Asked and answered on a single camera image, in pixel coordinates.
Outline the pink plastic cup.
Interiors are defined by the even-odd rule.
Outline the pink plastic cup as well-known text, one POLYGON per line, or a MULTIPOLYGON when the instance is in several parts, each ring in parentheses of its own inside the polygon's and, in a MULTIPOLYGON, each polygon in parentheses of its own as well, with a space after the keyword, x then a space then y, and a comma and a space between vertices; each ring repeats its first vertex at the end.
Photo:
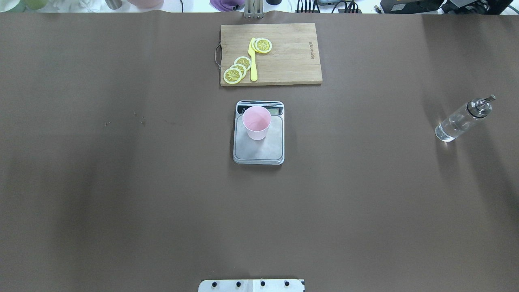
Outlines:
POLYGON ((249 107, 242 116, 243 125, 252 140, 262 140, 266 137, 271 124, 271 114, 261 106, 249 107))

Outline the clear glass sauce bottle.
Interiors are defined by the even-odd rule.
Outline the clear glass sauce bottle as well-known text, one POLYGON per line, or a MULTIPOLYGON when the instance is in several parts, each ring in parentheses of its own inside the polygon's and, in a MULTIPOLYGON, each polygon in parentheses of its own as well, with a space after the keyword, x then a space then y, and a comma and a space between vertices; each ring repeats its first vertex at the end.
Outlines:
POLYGON ((492 111, 491 102, 495 101, 495 95, 487 98, 475 98, 462 105, 448 118, 436 126, 434 133, 443 142, 451 142, 469 131, 475 125, 480 124, 492 111))

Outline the silver digital kitchen scale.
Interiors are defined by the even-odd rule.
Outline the silver digital kitchen scale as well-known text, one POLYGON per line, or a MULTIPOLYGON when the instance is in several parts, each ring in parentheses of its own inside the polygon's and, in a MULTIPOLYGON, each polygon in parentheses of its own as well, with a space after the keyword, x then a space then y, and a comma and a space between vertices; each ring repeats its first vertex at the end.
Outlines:
POLYGON ((236 104, 232 158, 237 164, 284 162, 284 104, 241 100, 236 104))

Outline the green tumbler cup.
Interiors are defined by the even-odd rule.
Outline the green tumbler cup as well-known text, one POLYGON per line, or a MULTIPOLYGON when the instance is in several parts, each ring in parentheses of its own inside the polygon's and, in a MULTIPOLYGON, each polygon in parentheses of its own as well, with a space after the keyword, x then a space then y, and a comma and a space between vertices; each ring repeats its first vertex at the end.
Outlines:
POLYGON ((32 11, 44 8, 48 4, 48 0, 24 0, 26 7, 32 11))

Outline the yellow plastic knife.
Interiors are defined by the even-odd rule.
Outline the yellow plastic knife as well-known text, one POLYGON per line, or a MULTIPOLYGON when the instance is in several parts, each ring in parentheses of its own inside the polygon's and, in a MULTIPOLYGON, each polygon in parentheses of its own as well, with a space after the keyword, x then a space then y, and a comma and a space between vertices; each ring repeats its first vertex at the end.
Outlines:
POLYGON ((250 60, 251 60, 249 76, 250 76, 250 81, 252 81, 252 82, 256 82, 258 80, 257 66, 256 66, 256 59, 255 59, 256 50, 254 49, 255 40, 256 40, 256 38, 252 37, 252 39, 249 42, 249 46, 248 46, 248 55, 250 56, 250 60))

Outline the lemon slice middle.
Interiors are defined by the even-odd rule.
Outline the lemon slice middle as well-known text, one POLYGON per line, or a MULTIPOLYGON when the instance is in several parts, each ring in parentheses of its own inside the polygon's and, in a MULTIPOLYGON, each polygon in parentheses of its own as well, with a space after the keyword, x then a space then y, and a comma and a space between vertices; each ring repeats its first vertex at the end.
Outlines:
POLYGON ((238 64, 233 64, 230 68, 239 70, 241 78, 244 78, 245 74, 248 72, 247 67, 242 65, 242 64, 239 64, 239 63, 238 64))

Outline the lemon slice lower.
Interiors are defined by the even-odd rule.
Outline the lemon slice lower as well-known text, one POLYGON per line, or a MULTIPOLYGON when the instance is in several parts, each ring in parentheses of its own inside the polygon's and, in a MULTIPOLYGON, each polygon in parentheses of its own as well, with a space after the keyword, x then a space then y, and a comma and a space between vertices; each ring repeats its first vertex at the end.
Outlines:
POLYGON ((234 64, 243 65, 246 68, 246 70, 250 70, 251 59, 247 56, 239 56, 235 59, 234 64))

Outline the bamboo cutting board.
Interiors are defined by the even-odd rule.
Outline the bamboo cutting board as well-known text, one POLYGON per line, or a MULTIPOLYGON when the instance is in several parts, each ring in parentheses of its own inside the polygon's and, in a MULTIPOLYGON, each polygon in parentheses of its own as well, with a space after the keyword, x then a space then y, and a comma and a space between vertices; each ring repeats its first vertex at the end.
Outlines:
POLYGON ((246 75, 238 86, 323 82, 315 23, 222 25, 221 72, 229 69, 238 57, 249 56, 248 45, 253 38, 271 41, 272 49, 265 54, 255 53, 257 80, 246 75))

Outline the purple cloth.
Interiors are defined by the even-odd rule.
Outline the purple cloth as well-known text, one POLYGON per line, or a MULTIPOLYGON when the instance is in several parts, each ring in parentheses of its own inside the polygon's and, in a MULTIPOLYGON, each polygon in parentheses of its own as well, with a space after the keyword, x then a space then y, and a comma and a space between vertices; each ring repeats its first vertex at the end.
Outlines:
POLYGON ((211 6, 220 12, 238 11, 244 7, 244 0, 210 0, 211 6))

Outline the pink bowl with ice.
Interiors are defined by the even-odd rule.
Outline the pink bowl with ice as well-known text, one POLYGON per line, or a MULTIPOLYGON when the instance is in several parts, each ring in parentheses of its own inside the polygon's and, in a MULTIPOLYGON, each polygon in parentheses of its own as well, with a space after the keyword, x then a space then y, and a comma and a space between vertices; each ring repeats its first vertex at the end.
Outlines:
POLYGON ((164 0, 128 0, 127 2, 139 9, 148 9, 163 5, 164 0))

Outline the aluminium frame post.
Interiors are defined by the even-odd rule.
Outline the aluminium frame post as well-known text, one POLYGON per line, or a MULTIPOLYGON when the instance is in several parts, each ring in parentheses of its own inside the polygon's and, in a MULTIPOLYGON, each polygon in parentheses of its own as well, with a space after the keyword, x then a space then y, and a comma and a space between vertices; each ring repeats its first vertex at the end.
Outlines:
POLYGON ((245 19, 262 19, 264 17, 264 0, 244 1, 245 19))

